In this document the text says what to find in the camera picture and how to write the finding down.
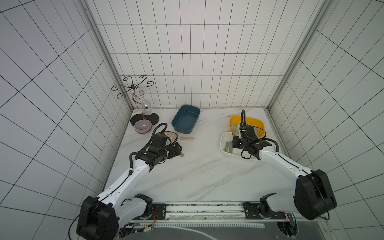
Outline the clear glass on rack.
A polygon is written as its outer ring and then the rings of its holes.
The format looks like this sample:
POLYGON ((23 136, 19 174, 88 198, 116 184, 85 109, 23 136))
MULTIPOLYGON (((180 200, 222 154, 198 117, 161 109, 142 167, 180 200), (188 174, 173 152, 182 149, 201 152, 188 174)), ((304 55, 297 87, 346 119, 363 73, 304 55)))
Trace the clear glass on rack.
POLYGON ((148 100, 144 100, 141 102, 141 110, 142 114, 145 116, 150 116, 153 113, 152 104, 148 100))

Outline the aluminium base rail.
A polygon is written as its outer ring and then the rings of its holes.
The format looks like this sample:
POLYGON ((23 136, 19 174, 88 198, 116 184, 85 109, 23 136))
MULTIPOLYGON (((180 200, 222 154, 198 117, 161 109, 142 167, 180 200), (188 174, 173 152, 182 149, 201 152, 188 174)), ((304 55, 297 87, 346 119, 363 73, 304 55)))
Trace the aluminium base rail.
POLYGON ((251 223, 307 222, 299 213, 274 210, 267 219, 258 202, 172 202, 153 203, 156 224, 162 223, 251 223))

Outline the pink folding knife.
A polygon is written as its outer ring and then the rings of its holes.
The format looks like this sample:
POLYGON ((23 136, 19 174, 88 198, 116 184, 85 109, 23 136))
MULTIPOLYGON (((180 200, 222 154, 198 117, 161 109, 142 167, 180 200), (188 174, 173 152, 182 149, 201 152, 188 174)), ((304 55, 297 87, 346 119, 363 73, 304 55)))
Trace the pink folding knife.
POLYGON ((174 133, 174 132, 170 132, 170 131, 165 131, 166 135, 170 138, 170 139, 175 139, 178 137, 178 134, 174 133))
POLYGON ((194 141, 195 138, 194 137, 181 137, 180 140, 182 140, 182 141, 194 141))

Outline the dark teal storage box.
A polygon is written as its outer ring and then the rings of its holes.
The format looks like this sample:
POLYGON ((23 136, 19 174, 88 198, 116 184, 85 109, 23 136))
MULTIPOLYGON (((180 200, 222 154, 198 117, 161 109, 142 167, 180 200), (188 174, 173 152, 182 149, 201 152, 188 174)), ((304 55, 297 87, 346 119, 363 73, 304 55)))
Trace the dark teal storage box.
POLYGON ((190 134, 200 116, 201 110, 195 106, 183 105, 172 120, 175 131, 182 134, 190 134))

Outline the yellow storage box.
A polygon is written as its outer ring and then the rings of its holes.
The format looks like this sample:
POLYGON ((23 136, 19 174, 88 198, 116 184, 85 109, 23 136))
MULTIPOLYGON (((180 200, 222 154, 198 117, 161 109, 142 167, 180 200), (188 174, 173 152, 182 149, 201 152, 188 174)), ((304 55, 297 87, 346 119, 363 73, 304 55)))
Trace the yellow storage box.
MULTIPOLYGON (((229 132, 231 132, 231 128, 230 128, 230 125, 231 123, 235 123, 235 132, 237 135, 240 134, 240 124, 241 124, 241 116, 232 116, 230 118, 230 122, 229 122, 229 132)), ((257 127, 258 128, 258 132, 259 132, 259 139, 263 138, 265 135, 266 135, 266 132, 265 132, 265 125, 262 121, 258 120, 258 119, 253 119, 253 118, 248 118, 246 117, 246 123, 252 127, 257 127)))

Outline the white storage box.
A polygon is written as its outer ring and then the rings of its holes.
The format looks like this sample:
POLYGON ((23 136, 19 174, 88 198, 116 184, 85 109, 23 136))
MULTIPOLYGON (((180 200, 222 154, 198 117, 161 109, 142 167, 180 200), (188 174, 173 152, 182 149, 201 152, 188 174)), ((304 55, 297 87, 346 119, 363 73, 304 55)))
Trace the white storage box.
POLYGON ((233 134, 230 132, 223 133, 220 141, 220 151, 224 156, 241 161, 257 160, 254 156, 251 156, 247 152, 242 153, 242 149, 233 148, 232 145, 233 134))

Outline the pink glass bowl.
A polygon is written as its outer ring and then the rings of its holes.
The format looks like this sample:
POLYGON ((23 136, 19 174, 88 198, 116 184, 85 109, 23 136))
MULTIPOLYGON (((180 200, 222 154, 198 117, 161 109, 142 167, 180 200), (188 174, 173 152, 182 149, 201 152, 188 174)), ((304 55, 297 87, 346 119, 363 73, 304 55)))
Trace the pink glass bowl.
POLYGON ((137 121, 134 127, 138 134, 146 134, 151 131, 153 124, 151 121, 144 119, 137 121))

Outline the metal scroll cup rack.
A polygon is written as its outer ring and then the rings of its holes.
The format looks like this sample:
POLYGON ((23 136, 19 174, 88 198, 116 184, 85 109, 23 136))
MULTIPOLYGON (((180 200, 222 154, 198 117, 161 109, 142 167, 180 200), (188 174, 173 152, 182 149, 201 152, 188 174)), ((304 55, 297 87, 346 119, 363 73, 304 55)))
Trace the metal scroll cup rack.
MULTIPOLYGON (((121 90, 117 94, 117 99, 123 100, 128 97, 129 94, 131 94, 131 100, 136 104, 137 108, 141 110, 141 102, 144 101, 144 95, 147 93, 150 87, 152 87, 155 82, 151 80, 147 80, 147 75, 140 75, 139 79, 141 80, 139 83, 134 83, 133 77, 128 76, 123 78, 124 83, 129 83, 129 85, 123 85, 123 84, 116 84, 111 87, 112 91, 118 91, 121 90)), ((149 120, 152 122, 153 126, 156 125, 160 118, 159 115, 156 113, 152 113, 150 116, 145 116, 141 113, 135 114, 131 117, 130 123, 132 126, 135 125, 135 123, 139 120, 149 120)))

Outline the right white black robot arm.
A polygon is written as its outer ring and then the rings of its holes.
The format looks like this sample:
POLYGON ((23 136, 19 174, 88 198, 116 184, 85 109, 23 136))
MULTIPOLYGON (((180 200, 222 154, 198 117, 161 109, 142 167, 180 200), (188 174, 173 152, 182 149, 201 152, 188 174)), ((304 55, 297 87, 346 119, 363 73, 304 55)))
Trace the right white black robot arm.
POLYGON ((260 198, 258 212, 270 219, 277 212, 296 212, 307 220, 314 220, 337 207, 330 180, 322 170, 311 170, 279 152, 279 145, 269 138, 257 138, 255 130, 240 125, 240 135, 234 136, 234 148, 267 163, 292 183, 292 187, 274 191, 260 198))

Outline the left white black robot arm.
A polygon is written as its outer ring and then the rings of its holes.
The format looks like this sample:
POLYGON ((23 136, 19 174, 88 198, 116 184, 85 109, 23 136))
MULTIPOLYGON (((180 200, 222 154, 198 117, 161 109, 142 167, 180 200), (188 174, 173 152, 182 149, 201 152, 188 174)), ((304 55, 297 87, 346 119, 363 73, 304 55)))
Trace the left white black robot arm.
POLYGON ((183 154, 178 138, 169 131, 152 134, 141 150, 130 153, 129 169, 98 196, 89 196, 83 201, 74 220, 77 235, 85 240, 114 240, 150 229, 153 224, 135 229, 132 221, 157 219, 153 199, 144 194, 136 194, 131 199, 128 196, 155 166, 183 154))

